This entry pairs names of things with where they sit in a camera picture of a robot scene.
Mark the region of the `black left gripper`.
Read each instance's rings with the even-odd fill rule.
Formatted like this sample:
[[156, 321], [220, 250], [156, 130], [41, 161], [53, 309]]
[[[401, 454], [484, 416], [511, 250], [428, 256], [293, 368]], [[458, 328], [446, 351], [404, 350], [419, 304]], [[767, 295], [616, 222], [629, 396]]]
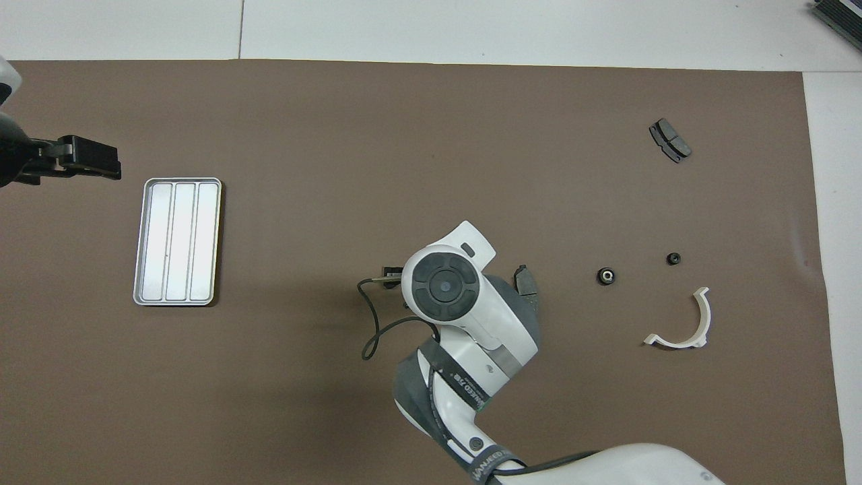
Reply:
[[[59, 166], [73, 174], [121, 179], [121, 162], [116, 147], [65, 135], [59, 138], [62, 152]], [[12, 182], [40, 185], [42, 177], [57, 177], [55, 158], [45, 154], [55, 142], [27, 136], [11, 116], [1, 114], [1, 187]]]

